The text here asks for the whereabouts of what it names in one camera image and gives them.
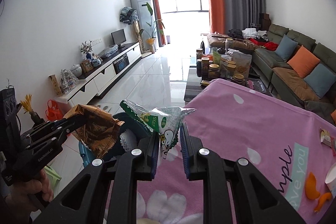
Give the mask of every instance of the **throw pillow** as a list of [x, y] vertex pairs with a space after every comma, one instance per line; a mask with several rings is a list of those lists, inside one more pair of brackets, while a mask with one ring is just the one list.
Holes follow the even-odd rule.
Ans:
[[333, 118], [334, 122], [336, 123], [336, 110], [331, 114], [331, 117]]
[[318, 63], [320, 63], [320, 60], [305, 47], [300, 47], [297, 53], [287, 62], [301, 78], [310, 74]]
[[303, 79], [321, 99], [336, 82], [336, 75], [323, 64], [318, 64], [313, 71]]
[[287, 35], [284, 35], [275, 53], [285, 62], [292, 56], [298, 42], [293, 41]]

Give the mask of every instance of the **green stool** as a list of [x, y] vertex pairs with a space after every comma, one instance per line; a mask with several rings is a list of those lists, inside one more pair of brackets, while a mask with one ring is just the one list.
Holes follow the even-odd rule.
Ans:
[[44, 167], [44, 170], [45, 170], [45, 173], [47, 174], [48, 179], [51, 183], [51, 188], [54, 190], [56, 182], [58, 180], [61, 180], [62, 177], [59, 174], [57, 174], [56, 171], [52, 167], [50, 167], [49, 165]]

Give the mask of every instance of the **blue cushion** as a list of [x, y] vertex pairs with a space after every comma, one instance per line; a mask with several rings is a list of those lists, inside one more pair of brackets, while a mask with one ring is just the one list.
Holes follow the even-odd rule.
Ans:
[[284, 35], [275, 53], [282, 58], [285, 62], [292, 56], [297, 42], [290, 39], [287, 35]]
[[320, 63], [304, 78], [304, 81], [321, 99], [336, 82], [336, 75]]

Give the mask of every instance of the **paper cup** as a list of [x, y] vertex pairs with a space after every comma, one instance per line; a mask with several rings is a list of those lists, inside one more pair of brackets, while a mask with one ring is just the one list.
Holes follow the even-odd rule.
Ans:
[[325, 183], [333, 197], [336, 197], [336, 164], [334, 164], [327, 173], [325, 177]]

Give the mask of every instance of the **blue bucket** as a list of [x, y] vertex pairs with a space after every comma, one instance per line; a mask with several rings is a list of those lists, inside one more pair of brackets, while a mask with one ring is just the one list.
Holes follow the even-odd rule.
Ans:
[[[113, 115], [113, 118], [118, 119], [120, 121], [124, 121], [125, 123], [120, 127], [120, 133], [125, 132], [126, 129], [129, 129], [136, 136], [136, 141], [139, 143], [140, 139], [146, 138], [150, 136], [149, 131], [146, 127], [140, 122], [132, 119], [127, 113], [120, 112]], [[79, 152], [83, 159], [83, 166], [86, 167], [89, 163], [91, 163], [96, 157], [93, 153], [82, 144], [82, 142], [78, 143]], [[109, 161], [115, 156], [119, 156], [125, 153], [124, 148], [120, 143], [120, 137], [118, 137], [115, 145], [106, 153], [103, 157], [104, 161]]]

